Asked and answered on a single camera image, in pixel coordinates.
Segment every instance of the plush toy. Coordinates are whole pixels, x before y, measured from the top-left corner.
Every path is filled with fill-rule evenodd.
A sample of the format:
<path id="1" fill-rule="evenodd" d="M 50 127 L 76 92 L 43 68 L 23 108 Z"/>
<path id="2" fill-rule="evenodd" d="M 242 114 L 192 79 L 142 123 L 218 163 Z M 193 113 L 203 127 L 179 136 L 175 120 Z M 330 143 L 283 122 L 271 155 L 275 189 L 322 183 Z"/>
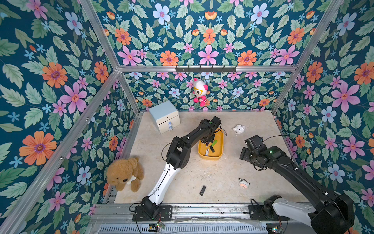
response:
<path id="1" fill-rule="evenodd" d="M 200 102 L 200 106 L 205 106 L 206 104 L 206 93 L 208 91 L 208 85 L 206 85 L 202 80 L 196 78 L 193 79 L 193 93 L 196 97 L 193 99 L 193 102 Z"/>
<path id="2" fill-rule="evenodd" d="M 144 172 L 138 158 L 116 160 L 107 171 L 108 184 L 116 186 L 117 191 L 122 191 L 126 184 L 131 184 L 131 190 L 136 192 L 143 178 Z"/>

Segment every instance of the floral wallpaper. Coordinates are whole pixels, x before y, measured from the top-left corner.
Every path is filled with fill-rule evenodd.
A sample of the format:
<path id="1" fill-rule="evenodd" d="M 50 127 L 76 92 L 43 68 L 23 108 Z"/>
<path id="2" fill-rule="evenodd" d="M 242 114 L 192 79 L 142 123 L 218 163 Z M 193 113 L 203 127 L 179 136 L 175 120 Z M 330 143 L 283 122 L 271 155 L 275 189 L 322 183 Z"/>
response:
<path id="1" fill-rule="evenodd" d="M 120 64 L 250 66 L 296 64 L 329 2 L 107 0 L 93 5 Z M 313 54 L 320 51 L 317 47 Z"/>
<path id="2" fill-rule="evenodd" d="M 344 2 L 277 112 L 300 166 L 352 198 L 355 234 L 374 231 L 373 13 L 373 1 Z"/>
<path id="3" fill-rule="evenodd" d="M 130 72 L 125 74 L 140 110 L 170 100 L 181 110 L 271 109 L 287 82 L 286 72 Z M 194 103 L 194 78 L 208 85 L 204 107 Z"/>

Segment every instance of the pink flower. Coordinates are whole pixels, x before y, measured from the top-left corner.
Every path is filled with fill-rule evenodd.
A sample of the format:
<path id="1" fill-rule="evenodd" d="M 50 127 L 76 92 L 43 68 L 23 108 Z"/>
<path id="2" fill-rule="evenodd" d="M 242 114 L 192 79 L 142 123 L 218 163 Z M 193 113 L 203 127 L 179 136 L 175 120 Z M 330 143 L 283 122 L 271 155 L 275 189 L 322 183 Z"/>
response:
<path id="1" fill-rule="evenodd" d="M 306 106 L 303 107 L 303 109 L 304 109 L 304 114 L 309 115 L 309 113 L 312 110 L 312 106 L 307 104 Z"/>
<path id="2" fill-rule="evenodd" d="M 122 154 L 122 150 L 123 150 L 123 147 L 125 146 L 125 143 L 126 143 L 127 139 L 126 137 L 124 137 L 121 141 L 121 144 L 120 146 L 117 146 L 117 150 L 118 152 L 116 153 L 116 157 L 115 157 L 115 160 L 119 159 L 119 157 L 121 156 Z"/>
<path id="3" fill-rule="evenodd" d="M 356 138 L 352 135 L 349 138 L 349 141 L 343 140 L 343 144 L 346 145 L 347 147 L 344 147 L 343 152 L 344 153 L 350 153 L 351 158 L 355 159 L 357 157 L 356 153 L 358 153 L 361 156 L 365 155 L 365 152 L 362 149 L 359 149 L 359 147 L 363 147 L 365 142 L 363 141 L 358 141 L 356 142 Z"/>
<path id="4" fill-rule="evenodd" d="M 276 58 L 274 62 L 276 63 L 280 62 L 279 65 L 284 65 L 286 64 L 286 62 L 287 64 L 292 64 L 294 62 L 293 57 L 296 57 L 300 54 L 300 52 L 298 51 L 293 52 L 294 50 L 295 50 L 295 45 L 288 48 L 288 51 L 286 51 L 286 49 L 281 49 L 281 51 L 279 52 L 280 56 Z"/>
<path id="5" fill-rule="evenodd" d="M 47 185 L 47 190 L 50 190 L 53 186 L 53 181 L 55 181 L 55 183 L 61 183 L 62 182 L 62 179 L 61 179 L 61 175 L 63 172 L 64 172 L 65 168 L 64 167 L 60 167 L 57 171 L 56 171 L 56 174 L 55 176 L 51 179 L 51 181 L 48 183 Z"/>
<path id="6" fill-rule="evenodd" d="M 255 87 L 261 86 L 264 82 L 261 79 L 255 80 Z"/>
<path id="7" fill-rule="evenodd" d="M 368 191 L 361 189 L 361 192 L 363 193 L 363 195 L 361 196 L 361 199 L 363 199 L 364 201 L 368 201 L 368 205 L 372 207 L 373 200 L 374 200 L 373 190 L 371 188 L 368 188 Z"/>
<path id="8" fill-rule="evenodd" d="M 174 75 L 174 78 L 177 80 L 179 79 L 180 81 L 183 81 L 184 78 L 187 77 L 187 75 L 185 74 L 185 72 L 173 72 Z"/>
<path id="9" fill-rule="evenodd" d="M 104 106 L 104 113 L 107 114 L 107 116 L 110 114 L 110 107 L 108 104 Z"/>
<path id="10" fill-rule="evenodd" d="M 239 5 L 239 0 L 230 0 L 230 3 L 234 3 L 235 2 L 235 6 Z"/>
<path id="11" fill-rule="evenodd" d="M 342 82 L 343 82 L 343 80 L 340 79 L 340 76 L 338 76 L 337 78 L 333 77 L 330 85 L 332 85 L 332 89 L 335 89 L 335 87 L 340 88 L 340 84 Z"/>
<path id="12" fill-rule="evenodd" d="M 92 141 L 90 140 L 90 137 L 87 139 L 83 139 L 82 148 L 84 148 L 85 151 L 87 151 L 87 149 L 91 149 L 91 144 L 92 144 Z"/>
<path id="13" fill-rule="evenodd" d="M 160 86 L 160 82 L 158 80 L 155 80 L 155 79 L 151 82 L 151 84 L 152 84 L 153 87 L 156 87 L 156 88 L 158 88 Z"/>
<path id="14" fill-rule="evenodd" d="M 157 72 L 157 77 L 161 77 L 161 79 L 165 80 L 165 78 L 169 78 L 169 74 L 167 72 Z"/>
<path id="15" fill-rule="evenodd" d="M 56 198 L 50 198 L 49 203 L 52 205 L 49 208 L 49 211 L 53 211 L 56 208 L 56 211 L 58 211 L 61 207 L 61 204 L 65 203 L 65 199 L 63 197 L 65 196 L 65 192 L 60 194 L 60 191 L 57 191 Z"/>
<path id="16" fill-rule="evenodd" d="M 274 51 L 270 52 L 270 57 L 269 58 L 275 58 L 276 56 L 279 55 L 280 50 L 279 49 L 274 49 Z"/>
<path id="17" fill-rule="evenodd" d="M 81 76 L 79 76 L 79 80 L 77 80 L 77 83 L 79 84 L 79 88 L 83 89 L 86 89 L 86 86 L 88 85 L 88 83 L 86 82 L 86 78 L 82 78 Z"/>
<path id="18" fill-rule="evenodd" d="M 313 91 L 313 89 L 314 89 L 314 85 L 312 85 L 311 87 L 308 85 L 306 87 L 306 90 L 304 90 L 305 100 L 307 99 L 312 100 L 313 95 L 316 94 L 316 91 Z"/>
<path id="19" fill-rule="evenodd" d="M 308 164 L 309 163 L 306 162 L 305 159 L 301 160 L 301 165 L 303 166 L 303 169 L 305 169 Z"/>
<path id="20" fill-rule="evenodd" d="M 257 77 L 257 76 L 258 76 L 257 72 L 247 72 L 247 74 L 245 74 L 245 77 L 249 77 L 250 80 L 253 77 Z"/>
<path id="21" fill-rule="evenodd" d="M 235 80 L 235 78 L 239 79 L 240 78 L 240 74 L 242 72 L 229 72 L 230 74 L 227 75 L 228 78 L 231 77 L 231 80 Z"/>
<path id="22" fill-rule="evenodd" d="M 44 19 L 47 19 L 44 12 L 47 12 L 48 10 L 44 6 L 40 6 L 40 0 L 29 0 L 29 3 L 27 3 L 26 6 L 34 12 L 36 18 L 39 19 L 40 16 L 42 16 Z"/>
<path id="23" fill-rule="evenodd" d="M 77 146 L 78 144 L 78 141 L 75 141 L 73 147 L 70 149 L 70 152 L 68 152 L 68 154 L 66 155 L 66 159 L 69 159 L 71 154 L 76 154 L 77 153 L 77 149 L 74 148 L 75 146 Z"/>
<path id="24" fill-rule="evenodd" d="M 349 90 L 348 89 L 348 84 L 347 82 L 343 81 L 342 84 L 340 85 L 340 92 L 338 90 L 334 90 L 331 92 L 331 95 L 334 98 L 337 98 L 332 103 L 332 107 L 338 107 L 341 104 L 341 110 L 346 113 L 349 109 L 349 104 L 356 105 L 360 103 L 360 99 L 356 96 L 351 96 L 355 93 L 357 93 L 358 89 L 360 88 L 360 85 L 352 85 Z"/>
<path id="25" fill-rule="evenodd" d="M 223 79 L 220 82 L 218 82 L 218 84 L 218 87 L 220 87 L 221 89 L 227 87 L 227 81 L 224 81 Z"/>
<path id="26" fill-rule="evenodd" d="M 206 63 L 207 65 L 209 65 L 209 62 L 211 63 L 211 64 L 216 64 L 217 62 L 216 62 L 216 60 L 214 59 L 215 57 L 217 57 L 218 56 L 218 51 L 214 51 L 214 52 L 212 52 L 212 46 L 211 45 L 207 45 L 206 47 L 205 47 L 205 52 L 203 52 L 203 51 L 200 51 L 198 54 L 199 54 L 199 56 L 200 57 L 202 57 L 202 59 L 200 60 L 200 64 L 204 64 L 204 63 Z"/>
<path id="27" fill-rule="evenodd" d="M 193 0 L 179 0 L 179 1 L 184 1 L 185 6 L 187 6 L 188 3 L 193 3 Z"/>
<path id="28" fill-rule="evenodd" d="M 194 48 L 192 47 L 192 43 L 191 44 L 186 43 L 186 45 L 183 48 L 184 48 L 185 53 L 187 53 L 187 52 L 191 53 L 191 51 L 194 50 Z"/>
<path id="29" fill-rule="evenodd" d="M 63 103 L 70 103 L 68 108 L 70 114 L 75 112 L 76 107 L 80 112 L 83 112 L 87 107 L 86 102 L 83 101 L 83 98 L 86 98 L 87 96 L 87 92 L 80 91 L 79 84 L 77 82 L 73 84 L 73 90 L 69 86 L 65 85 L 65 92 L 67 92 L 68 95 L 62 95 L 60 98 Z"/>
<path id="30" fill-rule="evenodd" d="M 305 82 L 303 81 L 304 80 L 304 78 L 305 78 L 305 76 L 298 76 L 297 77 L 297 79 L 295 80 L 295 89 L 301 89 L 301 87 L 303 86 L 303 85 L 305 85 Z"/>
<path id="31" fill-rule="evenodd" d="M 136 63 L 141 63 L 141 59 L 136 57 L 138 55 L 137 50 L 132 49 L 131 52 L 126 46 L 122 46 L 122 51 L 118 52 L 117 54 L 123 59 L 123 64 L 128 65 L 129 63 L 131 66 L 136 66 Z"/>
<path id="32" fill-rule="evenodd" d="M 147 52 L 143 51 L 143 49 L 137 50 L 137 56 L 140 56 L 141 59 L 147 58 Z"/>
<path id="33" fill-rule="evenodd" d="M 334 148 L 338 147 L 338 145 L 335 142 L 335 138 L 331 139 L 330 137 L 327 137 L 327 140 L 324 141 L 326 144 L 326 149 L 330 148 L 331 151 L 334 151 Z"/>
<path id="34" fill-rule="evenodd" d="M 233 49 L 235 49 L 235 48 L 234 48 L 232 43 L 226 44 L 226 47 L 223 48 L 223 50 L 226 51 L 226 53 L 233 52 Z"/>
<path id="35" fill-rule="evenodd" d="M 65 103 L 62 104 L 60 100 L 57 101 L 57 104 L 56 104 L 56 103 L 53 103 L 52 106 L 55 108 L 55 109 L 53 110 L 53 113 L 55 113 L 55 114 L 58 113 L 59 116 L 62 116 L 62 113 L 63 113 L 63 112 L 64 112 L 64 113 L 68 112 L 68 111 L 65 109 L 66 104 L 65 104 Z"/>

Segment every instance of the metal bar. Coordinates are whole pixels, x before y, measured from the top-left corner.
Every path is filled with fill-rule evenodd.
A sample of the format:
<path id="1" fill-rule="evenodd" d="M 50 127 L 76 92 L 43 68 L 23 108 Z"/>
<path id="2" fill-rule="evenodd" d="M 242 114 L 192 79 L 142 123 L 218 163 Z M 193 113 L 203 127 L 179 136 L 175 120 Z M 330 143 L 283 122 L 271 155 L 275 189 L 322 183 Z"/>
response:
<path id="1" fill-rule="evenodd" d="M 130 85 L 127 83 L 125 75 L 121 73 L 121 75 L 118 77 L 120 84 L 122 85 L 123 90 L 125 91 L 127 100 L 129 101 L 132 109 L 134 110 L 134 113 L 136 115 L 139 115 L 140 109 L 138 107 L 137 102 L 135 101 L 134 94 L 131 91 Z"/>
<path id="2" fill-rule="evenodd" d="M 113 69 L 116 70 L 117 67 L 119 66 L 117 56 L 112 46 L 109 43 L 108 37 L 105 35 L 104 28 L 102 27 L 99 16 L 96 14 L 94 6 L 92 5 L 92 1 L 81 0 L 80 3 L 88 17 L 88 20 L 90 21 L 92 25 L 93 31 L 95 32 L 97 38 L 99 39 L 99 43 L 104 49 L 105 55 L 107 56 Z"/>
<path id="3" fill-rule="evenodd" d="M 118 67 L 120 72 L 294 72 L 295 65 L 284 66 L 124 66 Z"/>
<path id="4" fill-rule="evenodd" d="M 1 234 L 15 234 L 17 232 L 18 227 L 21 226 L 28 213 L 32 210 L 40 195 L 45 190 L 47 184 L 54 177 L 62 161 L 73 147 L 73 144 L 81 135 L 83 129 L 88 123 L 87 120 L 90 119 L 97 107 L 102 103 L 108 90 L 112 87 L 113 83 L 117 79 L 117 76 L 117 71 L 112 72 L 107 81 L 96 93 L 88 107 L 83 111 L 80 118 L 77 120 L 77 122 L 75 122 L 68 134 L 66 134 L 51 158 L 44 165 L 32 184 L 17 202 L 10 215 L 3 222 L 0 227 Z"/>
<path id="5" fill-rule="evenodd" d="M 293 72 L 293 74 L 288 78 L 287 83 L 283 86 L 283 90 L 279 94 L 277 98 L 277 102 L 272 108 L 272 113 L 275 115 L 276 111 L 286 98 L 288 92 L 292 88 L 296 78 L 300 75 L 303 67 L 305 66 L 306 62 L 308 61 L 310 55 L 312 54 L 314 48 L 317 46 L 319 40 L 321 39 L 323 33 L 326 31 L 327 27 L 330 25 L 331 20 L 335 16 L 336 12 L 338 11 L 339 7 L 343 4 L 344 0 L 331 0 L 329 6 L 327 7 L 326 12 L 321 18 L 321 21 L 318 23 L 316 31 L 314 32 L 313 36 L 311 37 L 308 45 L 306 46 L 305 50 L 301 54 L 299 61 L 297 62 L 297 69 Z"/>

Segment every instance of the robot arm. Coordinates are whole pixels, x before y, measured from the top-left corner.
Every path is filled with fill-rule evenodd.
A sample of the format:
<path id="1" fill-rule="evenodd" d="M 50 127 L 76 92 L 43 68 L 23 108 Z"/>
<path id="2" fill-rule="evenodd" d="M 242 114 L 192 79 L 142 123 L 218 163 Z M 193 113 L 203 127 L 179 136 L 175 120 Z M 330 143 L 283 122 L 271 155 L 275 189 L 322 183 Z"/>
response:
<path id="1" fill-rule="evenodd" d="M 288 180 L 312 204 L 305 206 L 274 195 L 264 202 L 264 210 L 286 216 L 311 226 L 318 234 L 343 234 L 354 223 L 353 201 L 346 194 L 338 195 L 299 169 L 284 151 L 276 146 L 267 148 L 255 135 L 245 140 L 240 159 L 256 167 L 272 169 Z"/>

